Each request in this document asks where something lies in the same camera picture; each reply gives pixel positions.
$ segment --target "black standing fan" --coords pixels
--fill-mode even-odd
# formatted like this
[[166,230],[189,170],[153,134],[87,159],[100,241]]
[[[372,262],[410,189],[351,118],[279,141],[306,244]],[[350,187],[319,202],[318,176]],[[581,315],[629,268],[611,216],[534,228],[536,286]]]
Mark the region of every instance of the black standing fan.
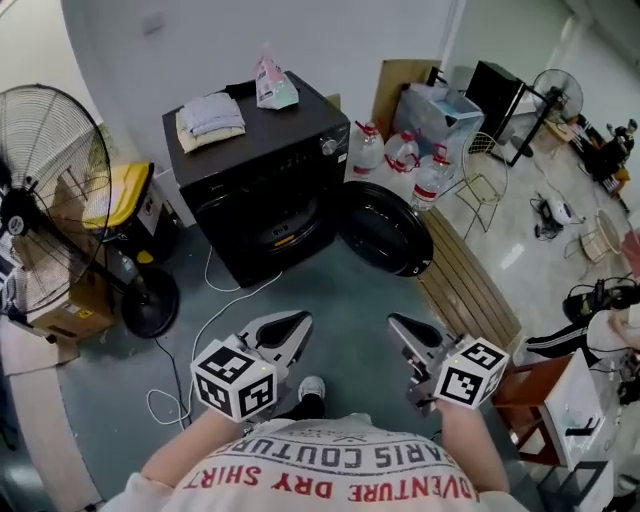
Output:
[[43,85],[0,94],[0,241],[20,263],[3,289],[5,314],[26,322],[91,269],[124,294],[122,316],[135,335],[171,325],[179,301],[171,276],[144,268],[127,285],[95,261],[110,203],[106,145],[78,101]]
[[580,84],[572,75],[561,69],[547,69],[540,73],[533,82],[533,87],[525,85],[531,92],[538,119],[526,138],[514,135],[511,137],[518,152],[508,162],[513,167],[520,155],[533,156],[529,145],[545,120],[561,124],[576,117],[582,110],[583,95]]

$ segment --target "concrete floor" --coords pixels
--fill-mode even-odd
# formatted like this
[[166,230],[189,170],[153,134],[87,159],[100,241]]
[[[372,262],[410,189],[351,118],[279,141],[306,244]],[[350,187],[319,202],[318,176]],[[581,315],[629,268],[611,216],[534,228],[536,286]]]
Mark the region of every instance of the concrete floor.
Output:
[[[0,396],[2,416],[11,427],[18,427],[9,380],[2,373],[0,390],[6,393]],[[15,435],[6,432],[7,440],[14,445],[15,450],[10,450],[5,442],[0,440],[0,495],[14,512],[54,511],[40,475],[31,462],[20,430],[17,430]]]
[[[181,233],[167,268],[182,294],[175,325],[160,339],[177,360],[182,389],[188,392],[188,364],[195,334],[201,325],[232,298],[210,289],[203,279],[208,244],[197,228]],[[230,286],[224,266],[215,257],[210,280]],[[314,333],[294,367],[289,385],[296,389],[309,374],[327,383],[327,414],[339,417],[355,411],[369,413],[376,425],[416,432],[427,437],[439,429],[437,415],[421,419],[404,393],[409,367],[386,332],[386,316],[394,311],[433,320],[413,280],[386,275],[354,256],[340,241],[309,260],[286,271],[260,294],[234,305],[216,320],[202,338],[223,338],[251,319],[286,309],[306,309],[314,317]],[[59,378],[71,427],[99,492],[109,499],[119,492],[129,474],[179,427],[157,424],[146,408],[149,389],[175,392],[170,362],[148,340],[133,337],[123,326],[106,337],[82,344],[82,357],[59,370]],[[281,408],[293,404],[285,397]],[[161,418],[175,418],[178,411],[168,399],[154,399]],[[195,405],[196,415],[201,411]],[[512,485],[530,510],[541,510],[535,487],[517,461],[515,449],[495,411],[487,418],[507,461]]]

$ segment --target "white bag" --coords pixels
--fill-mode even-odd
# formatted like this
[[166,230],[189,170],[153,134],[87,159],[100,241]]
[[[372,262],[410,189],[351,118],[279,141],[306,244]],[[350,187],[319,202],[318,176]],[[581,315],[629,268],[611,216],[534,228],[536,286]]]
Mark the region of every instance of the white bag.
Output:
[[256,100],[258,108],[280,110],[298,103],[298,91],[276,65],[271,57],[269,45],[265,43],[262,56],[254,69],[256,77]]

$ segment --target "table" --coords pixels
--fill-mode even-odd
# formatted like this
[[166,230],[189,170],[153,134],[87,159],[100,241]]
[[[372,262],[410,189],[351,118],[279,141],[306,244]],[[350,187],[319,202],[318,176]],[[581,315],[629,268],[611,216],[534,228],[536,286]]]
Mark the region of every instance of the table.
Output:
[[604,425],[598,392],[581,350],[513,369],[494,395],[493,405],[518,437],[523,460],[569,471]]

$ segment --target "person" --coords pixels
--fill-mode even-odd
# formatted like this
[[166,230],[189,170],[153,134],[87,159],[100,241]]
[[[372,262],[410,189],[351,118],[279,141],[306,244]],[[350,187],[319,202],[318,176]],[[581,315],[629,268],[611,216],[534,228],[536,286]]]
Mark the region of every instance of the person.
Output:
[[626,127],[619,126],[615,130],[611,124],[607,124],[607,130],[613,137],[598,152],[600,168],[597,170],[597,178],[602,181],[617,172],[627,161],[631,150],[635,146],[633,134],[638,129],[635,119],[629,119]]
[[160,448],[103,512],[525,511],[478,411],[438,401],[442,444],[324,418],[325,385],[307,377],[288,413],[242,428],[213,409]]
[[630,349],[640,351],[640,304],[619,311],[599,311],[550,336],[528,338],[525,343],[528,352],[548,358],[582,350],[587,365],[593,367]]

